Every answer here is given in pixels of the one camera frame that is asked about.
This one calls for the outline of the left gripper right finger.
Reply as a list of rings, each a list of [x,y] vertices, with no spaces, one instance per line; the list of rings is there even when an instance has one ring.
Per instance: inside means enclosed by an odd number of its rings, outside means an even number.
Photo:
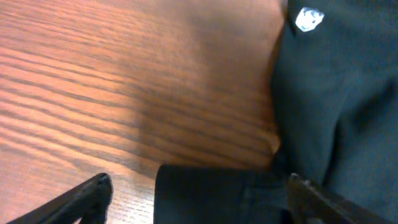
[[[286,189],[295,223],[393,224],[298,174],[290,175]]]

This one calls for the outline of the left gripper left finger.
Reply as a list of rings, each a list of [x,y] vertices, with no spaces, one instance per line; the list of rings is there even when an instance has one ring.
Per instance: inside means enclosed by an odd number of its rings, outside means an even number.
[[[8,224],[104,224],[112,196],[110,176],[100,173]]]

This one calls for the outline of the black t-shirt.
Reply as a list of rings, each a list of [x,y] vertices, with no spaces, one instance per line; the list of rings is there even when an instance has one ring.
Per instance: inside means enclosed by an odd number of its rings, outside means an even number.
[[[292,223],[290,174],[397,221],[397,2],[289,1],[270,170],[162,165],[155,223]]]

